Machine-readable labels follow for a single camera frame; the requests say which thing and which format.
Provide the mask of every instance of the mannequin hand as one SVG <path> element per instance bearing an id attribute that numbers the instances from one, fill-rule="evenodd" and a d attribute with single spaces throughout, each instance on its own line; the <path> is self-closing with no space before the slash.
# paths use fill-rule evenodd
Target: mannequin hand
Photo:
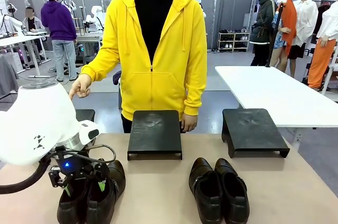
<path id="1" fill-rule="evenodd" d="M 281 31 L 282 33 L 287 33 L 287 34 L 290 34 L 290 33 L 291 33 L 291 29 L 289 29 L 288 27 L 282 27 L 282 28 L 280 29 L 280 31 Z"/>
<path id="2" fill-rule="evenodd" d="M 72 85 L 72 88 L 69 92 L 69 98 L 73 100 L 73 97 L 75 94 L 77 94 L 79 98 L 84 98 L 84 97 L 89 96 L 90 85 L 91 85 L 91 78 L 89 77 L 89 75 L 80 74 L 77 80 Z"/>
<path id="3" fill-rule="evenodd" d="M 325 36 L 322 37 L 322 40 L 321 40 L 321 47 L 326 47 L 327 42 L 328 42 L 328 36 L 325 35 Z"/>
<path id="4" fill-rule="evenodd" d="M 182 117 L 182 129 L 183 132 L 191 132 L 197 126 L 197 116 L 189 116 L 186 113 Z"/>

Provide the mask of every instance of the black jacket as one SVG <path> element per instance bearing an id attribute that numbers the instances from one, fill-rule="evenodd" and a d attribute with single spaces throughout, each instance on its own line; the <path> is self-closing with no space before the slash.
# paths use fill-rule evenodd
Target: black jacket
<path id="1" fill-rule="evenodd" d="M 250 41 L 253 43 L 269 43 L 273 32 L 272 22 L 277 10 L 275 0 L 259 0 L 257 23 L 253 26 Z"/>

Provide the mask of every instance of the yellow zip-up jacket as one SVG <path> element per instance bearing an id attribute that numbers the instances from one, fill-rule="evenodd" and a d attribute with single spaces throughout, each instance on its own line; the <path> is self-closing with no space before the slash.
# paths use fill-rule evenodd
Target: yellow zip-up jacket
<path id="1" fill-rule="evenodd" d="M 195 116 L 206 85 L 206 32 L 196 0 L 174 0 L 151 65 L 134 0 L 112 0 L 107 8 L 103 45 L 82 68 L 93 81 L 122 67 L 122 114 L 136 110 L 177 110 Z"/>

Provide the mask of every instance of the person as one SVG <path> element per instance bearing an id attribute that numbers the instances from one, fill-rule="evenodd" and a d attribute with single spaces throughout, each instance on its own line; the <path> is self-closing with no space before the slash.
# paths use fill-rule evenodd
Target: person
<path id="1" fill-rule="evenodd" d="M 46 31 L 46 29 L 42 25 L 41 20 L 35 16 L 34 8 L 30 6 L 26 7 L 26 17 L 25 19 L 23 19 L 22 24 L 27 29 L 27 31 L 31 32 Z M 42 45 L 40 39 L 34 40 L 34 43 L 37 47 L 39 55 L 42 56 Z"/>
<path id="2" fill-rule="evenodd" d="M 270 66 L 274 67 L 278 60 L 277 69 L 285 72 L 287 58 L 289 56 L 292 41 L 296 37 L 297 12 L 292 0 L 287 1 L 278 26 L 278 32 L 274 43 L 274 50 L 271 56 Z M 278 13 L 275 14 L 274 24 L 277 24 Z"/>
<path id="3" fill-rule="evenodd" d="M 323 22 L 317 34 L 318 42 L 308 73 L 308 86 L 319 90 L 338 39 L 338 2 L 323 13 Z"/>
<path id="4" fill-rule="evenodd" d="M 70 98 L 88 96 L 118 62 L 125 133 L 136 110 L 177 110 L 181 132 L 195 129 L 206 86 L 206 31 L 196 0 L 112 0 L 103 46 L 82 68 Z"/>
<path id="5" fill-rule="evenodd" d="M 306 40 L 312 36 L 315 30 L 318 18 L 318 8 L 312 0 L 297 0 L 294 2 L 297 11 L 297 35 L 292 42 L 289 54 L 290 59 L 290 76 L 295 77 L 296 59 L 304 56 Z"/>
<path id="6" fill-rule="evenodd" d="M 75 81 L 77 72 L 74 43 L 77 43 L 77 35 L 70 12 L 57 0 L 48 0 L 41 9 L 41 21 L 51 32 L 50 37 L 55 55 L 57 81 L 63 82 L 64 59 L 68 62 L 69 81 Z"/>
<path id="7" fill-rule="evenodd" d="M 259 0 L 259 5 L 257 21 L 250 36 L 250 43 L 255 50 L 251 66 L 266 66 L 273 33 L 272 22 L 277 9 L 275 0 Z"/>

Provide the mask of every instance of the black logo on robot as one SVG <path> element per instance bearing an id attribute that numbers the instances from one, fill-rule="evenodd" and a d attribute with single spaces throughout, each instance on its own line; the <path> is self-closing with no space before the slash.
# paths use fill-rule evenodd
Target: black logo on robot
<path id="1" fill-rule="evenodd" d="M 41 148 L 41 147 L 42 147 L 42 149 L 44 149 L 44 146 L 40 144 L 41 140 L 44 139 L 44 136 L 41 137 L 40 135 L 38 135 L 38 136 L 35 136 L 34 139 L 37 139 L 37 143 L 38 143 L 38 146 L 35 147 L 34 150 Z"/>

